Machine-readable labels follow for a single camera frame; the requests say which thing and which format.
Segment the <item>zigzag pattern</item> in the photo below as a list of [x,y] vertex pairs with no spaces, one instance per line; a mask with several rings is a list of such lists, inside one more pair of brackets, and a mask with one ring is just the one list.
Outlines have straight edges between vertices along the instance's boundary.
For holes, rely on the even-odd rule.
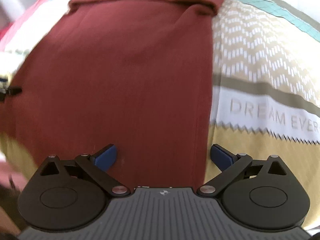
[[223,127],[224,129],[229,129],[231,128],[233,131],[235,130],[239,130],[239,131],[246,131],[248,134],[250,133],[268,133],[270,136],[276,138],[276,139],[285,139],[287,141],[294,141],[294,142],[298,142],[298,143],[305,143],[305,144],[316,144],[316,145],[320,145],[319,141],[310,141],[310,140],[302,140],[299,138],[294,138],[294,137],[289,137],[289,136],[285,136],[284,134],[279,134],[279,133],[275,133],[273,132],[271,129],[265,128],[265,129],[252,129],[252,128],[248,128],[245,125],[244,126],[239,126],[239,125],[233,125],[231,122],[225,124],[224,122],[216,122],[214,121],[214,124],[219,126],[219,127]]
[[320,107],[320,43],[285,19],[225,0],[212,20],[213,71],[267,82]]

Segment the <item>folded maroon towel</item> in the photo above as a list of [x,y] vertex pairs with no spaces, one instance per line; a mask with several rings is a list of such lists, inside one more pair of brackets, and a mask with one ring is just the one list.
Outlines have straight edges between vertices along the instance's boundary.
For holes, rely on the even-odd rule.
[[71,0],[0,105],[1,131],[37,164],[109,143],[129,187],[203,183],[212,97],[212,16],[223,0]]

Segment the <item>patterned bedding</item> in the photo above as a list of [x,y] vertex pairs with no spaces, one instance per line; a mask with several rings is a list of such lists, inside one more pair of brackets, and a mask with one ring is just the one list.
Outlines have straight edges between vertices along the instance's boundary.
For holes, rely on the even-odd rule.
[[[1,40],[2,85],[68,12],[68,2],[47,0]],[[320,24],[279,0],[225,0],[212,30],[207,154],[218,143],[256,159],[280,155],[310,197],[305,228],[320,225]],[[0,150],[26,177],[33,174],[32,157],[18,142],[2,135]],[[218,173],[208,155],[205,180]]]

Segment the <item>pink fabric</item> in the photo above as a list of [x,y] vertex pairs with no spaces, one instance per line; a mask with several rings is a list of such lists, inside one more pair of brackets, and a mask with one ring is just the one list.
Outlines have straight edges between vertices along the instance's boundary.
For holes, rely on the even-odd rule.
[[0,36],[0,51],[4,51],[5,46],[11,41],[17,31],[21,28],[22,24],[30,18],[31,15],[39,8],[40,5],[47,2],[48,0],[38,0],[34,5],[32,5],[25,13],[17,19],[10,29],[6,31],[3,37]]
[[10,29],[10,27],[12,26],[12,23],[10,23],[7,27],[5,27],[4,29],[0,30],[0,40],[3,38],[3,36],[7,33],[7,31]]
[[16,172],[9,163],[0,161],[0,184],[5,187],[10,187],[9,176],[12,176],[12,180],[17,188],[23,190],[27,184],[27,180],[19,172]]

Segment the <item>beige fabric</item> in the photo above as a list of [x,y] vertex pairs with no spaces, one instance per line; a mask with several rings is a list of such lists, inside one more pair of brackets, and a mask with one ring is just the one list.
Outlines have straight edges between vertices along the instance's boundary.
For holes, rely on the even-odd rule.
[[30,179],[37,170],[28,150],[5,134],[0,135],[0,151],[4,153],[7,162],[20,171],[26,179]]
[[0,233],[10,233],[14,236],[20,233],[19,228],[12,222],[2,207],[0,207]]
[[304,228],[311,229],[320,224],[319,145],[280,140],[269,136],[268,133],[248,134],[245,130],[233,131],[231,128],[210,126],[205,182],[220,173],[210,160],[210,147],[214,143],[235,154],[247,153],[258,160],[266,160],[271,154],[279,155],[309,195],[311,204],[303,223]]
[[266,82],[320,106],[320,43],[284,18],[225,0],[212,20],[213,72]]

